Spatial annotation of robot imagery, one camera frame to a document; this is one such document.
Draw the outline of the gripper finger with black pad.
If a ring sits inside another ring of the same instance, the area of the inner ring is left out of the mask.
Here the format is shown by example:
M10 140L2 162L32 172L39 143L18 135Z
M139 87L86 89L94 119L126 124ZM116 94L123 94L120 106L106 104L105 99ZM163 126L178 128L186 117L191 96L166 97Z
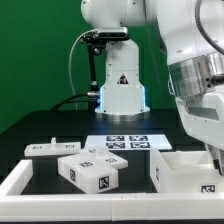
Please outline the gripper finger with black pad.
M224 151L211 145L208 146L208 151L212 157L214 167L224 176Z

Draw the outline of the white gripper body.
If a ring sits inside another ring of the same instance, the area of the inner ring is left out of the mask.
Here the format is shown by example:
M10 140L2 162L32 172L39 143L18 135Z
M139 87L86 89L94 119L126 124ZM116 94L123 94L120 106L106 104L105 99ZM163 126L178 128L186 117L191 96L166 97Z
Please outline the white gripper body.
M224 85L189 101L175 101L186 133L224 151Z

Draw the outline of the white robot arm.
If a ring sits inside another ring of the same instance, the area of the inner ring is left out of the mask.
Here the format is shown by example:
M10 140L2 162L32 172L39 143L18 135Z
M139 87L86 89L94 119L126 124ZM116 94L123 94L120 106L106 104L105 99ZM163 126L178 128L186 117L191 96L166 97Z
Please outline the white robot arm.
M183 127L224 175L224 0L82 0L81 13L107 50L97 112L135 115L143 108L134 77L139 50L127 35L130 27L155 24Z

